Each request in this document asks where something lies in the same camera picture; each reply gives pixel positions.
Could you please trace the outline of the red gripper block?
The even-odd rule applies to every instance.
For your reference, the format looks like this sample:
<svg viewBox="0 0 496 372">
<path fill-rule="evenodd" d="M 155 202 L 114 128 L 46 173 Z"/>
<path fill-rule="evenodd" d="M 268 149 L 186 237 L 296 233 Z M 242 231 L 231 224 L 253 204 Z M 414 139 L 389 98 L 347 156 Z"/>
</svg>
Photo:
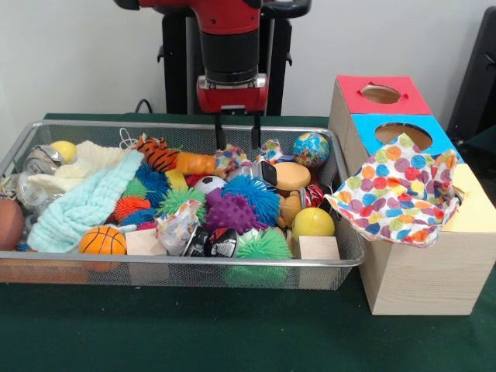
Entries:
<svg viewBox="0 0 496 372">
<path fill-rule="evenodd" d="M 216 148 L 226 148 L 226 136 L 222 128 L 222 111 L 243 109 L 253 114 L 253 127 L 251 129 L 251 146 L 259 149 L 261 146 L 260 113 L 267 108 L 268 77 L 258 74 L 254 79 L 245 84 L 222 85 L 210 81 L 205 75 L 200 75 L 197 80 L 197 96 L 203 112 L 215 113 L 215 140 Z"/>
</svg>

